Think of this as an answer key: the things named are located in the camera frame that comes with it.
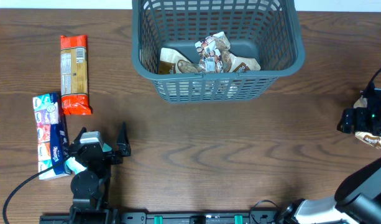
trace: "basket mesh wall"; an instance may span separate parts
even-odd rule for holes
[[[139,58],[157,73],[162,45],[169,41],[196,42],[224,31],[229,40],[252,41],[259,49],[262,70],[284,70],[295,59],[285,0],[142,0],[139,12]],[[153,81],[170,102],[249,100],[277,78]]]

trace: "gray plastic basket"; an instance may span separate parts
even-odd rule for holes
[[[171,103],[250,100],[305,61],[293,0],[132,0],[132,8],[132,63]],[[221,31],[261,71],[157,74],[162,47],[198,63],[195,42]]]

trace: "snack bar wrapper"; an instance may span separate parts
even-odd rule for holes
[[[88,99],[86,35],[60,37],[62,108],[66,115],[92,114]]]
[[[354,108],[358,107],[367,107],[367,99],[361,97],[353,106]],[[369,144],[370,146],[381,149],[381,137],[380,136],[374,136],[371,133],[366,133],[362,131],[357,131],[354,133],[354,136],[358,139],[360,139],[362,142]]]
[[[185,56],[176,50],[162,48],[158,74],[198,73],[205,69],[198,64],[191,63]]]
[[[234,54],[224,51],[222,53],[223,72],[259,71],[260,65],[254,58],[236,57]]]
[[[33,109],[37,124],[37,150],[41,172],[64,160],[68,153],[68,141],[58,94],[49,93],[34,97]],[[50,180],[70,174],[70,169],[64,163],[41,174],[39,179]]]

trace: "colorful tissue pack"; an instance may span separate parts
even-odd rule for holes
[[[58,164],[68,153],[63,110],[57,93],[33,97],[35,122],[37,123],[39,172]],[[70,175],[66,163],[41,174],[40,180],[50,180]]]

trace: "crumpled candy wrapper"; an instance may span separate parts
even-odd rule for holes
[[[367,107],[367,99],[361,97],[359,100],[356,101],[353,108],[366,108]],[[358,139],[360,139],[362,142],[369,144],[370,146],[381,149],[381,137],[380,136],[374,136],[371,133],[365,133],[361,131],[357,131],[354,136]]]
[[[224,32],[219,32],[211,37],[206,37],[205,40],[198,41],[195,47],[197,53],[200,55],[200,65],[204,67],[207,72],[223,72],[221,52],[230,49],[230,42]]]

